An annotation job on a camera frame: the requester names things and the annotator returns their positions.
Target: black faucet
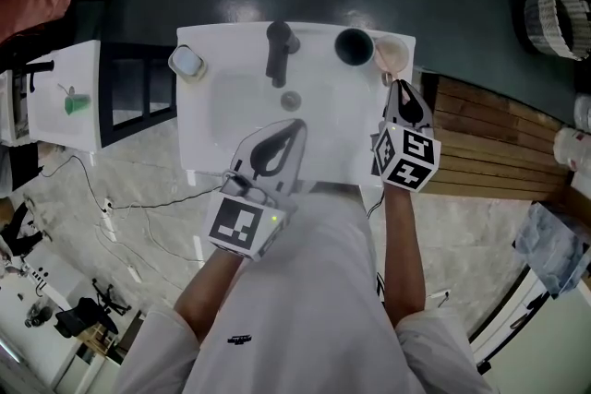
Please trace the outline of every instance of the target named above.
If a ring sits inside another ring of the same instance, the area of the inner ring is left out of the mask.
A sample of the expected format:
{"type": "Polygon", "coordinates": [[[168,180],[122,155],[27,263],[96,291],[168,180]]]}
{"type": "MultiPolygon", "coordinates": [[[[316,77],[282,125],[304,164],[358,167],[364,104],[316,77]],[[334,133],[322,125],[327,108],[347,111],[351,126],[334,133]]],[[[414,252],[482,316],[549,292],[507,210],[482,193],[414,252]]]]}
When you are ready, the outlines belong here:
{"type": "Polygon", "coordinates": [[[265,75],[272,79],[272,85],[280,89],[285,85],[287,55],[299,50],[299,39],[284,21],[274,21],[267,28],[269,58],[265,75]]]}

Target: shirt sleeve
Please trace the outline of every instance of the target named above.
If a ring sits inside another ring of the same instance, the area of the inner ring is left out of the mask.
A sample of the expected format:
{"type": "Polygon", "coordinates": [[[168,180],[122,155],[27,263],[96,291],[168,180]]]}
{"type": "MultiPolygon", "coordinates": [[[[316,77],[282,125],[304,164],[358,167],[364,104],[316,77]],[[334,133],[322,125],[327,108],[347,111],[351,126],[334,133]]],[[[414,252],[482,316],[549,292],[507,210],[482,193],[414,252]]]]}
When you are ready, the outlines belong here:
{"type": "Polygon", "coordinates": [[[153,307],[121,365],[114,393],[181,393],[198,354],[187,322],[171,308],[153,307]]]}
{"type": "Polygon", "coordinates": [[[419,312],[396,326],[408,366],[426,392],[492,394],[476,370],[459,317],[449,308],[419,312]]]}

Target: forearm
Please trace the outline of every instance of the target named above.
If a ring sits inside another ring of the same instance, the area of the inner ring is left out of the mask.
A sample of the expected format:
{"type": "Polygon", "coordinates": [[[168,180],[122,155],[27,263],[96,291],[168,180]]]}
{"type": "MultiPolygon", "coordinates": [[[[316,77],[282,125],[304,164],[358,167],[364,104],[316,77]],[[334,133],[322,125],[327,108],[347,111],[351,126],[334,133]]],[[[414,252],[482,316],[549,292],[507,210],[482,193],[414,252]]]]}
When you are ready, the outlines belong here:
{"type": "Polygon", "coordinates": [[[410,193],[384,185],[386,273],[384,303],[392,325],[425,310],[425,276],[410,193]]]}
{"type": "Polygon", "coordinates": [[[185,319],[202,343],[222,306],[241,257],[216,250],[176,301],[175,311],[185,319]]]}

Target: sink basin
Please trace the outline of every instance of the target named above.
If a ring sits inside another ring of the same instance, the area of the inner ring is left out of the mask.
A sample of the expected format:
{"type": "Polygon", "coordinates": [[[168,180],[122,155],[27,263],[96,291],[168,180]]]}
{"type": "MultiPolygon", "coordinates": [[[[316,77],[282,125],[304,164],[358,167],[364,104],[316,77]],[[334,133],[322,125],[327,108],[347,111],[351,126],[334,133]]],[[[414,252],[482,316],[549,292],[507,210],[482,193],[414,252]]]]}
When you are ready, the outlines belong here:
{"type": "MultiPolygon", "coordinates": [[[[239,143],[264,126],[288,118],[308,125],[300,179],[378,184],[371,175],[369,135],[378,131],[387,89],[380,71],[345,65],[334,52],[344,27],[290,22],[301,47],[290,54],[281,89],[265,76],[269,23],[206,25],[178,30],[207,63],[203,79],[177,78],[178,128],[185,169],[221,173],[239,143]]],[[[388,33],[369,31],[375,38],[388,33]]],[[[401,38],[411,59],[400,77],[410,80],[415,39],[401,38]]]]}

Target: sink drain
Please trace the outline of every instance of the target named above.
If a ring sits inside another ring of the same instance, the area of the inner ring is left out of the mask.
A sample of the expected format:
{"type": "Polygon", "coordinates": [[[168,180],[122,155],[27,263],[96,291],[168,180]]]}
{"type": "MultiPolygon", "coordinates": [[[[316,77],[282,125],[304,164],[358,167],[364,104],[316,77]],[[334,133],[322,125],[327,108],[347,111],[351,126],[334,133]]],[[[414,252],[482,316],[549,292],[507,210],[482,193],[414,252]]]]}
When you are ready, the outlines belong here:
{"type": "Polygon", "coordinates": [[[302,98],[297,92],[290,90],[281,96],[281,106],[287,112],[295,112],[302,104],[302,98]]]}

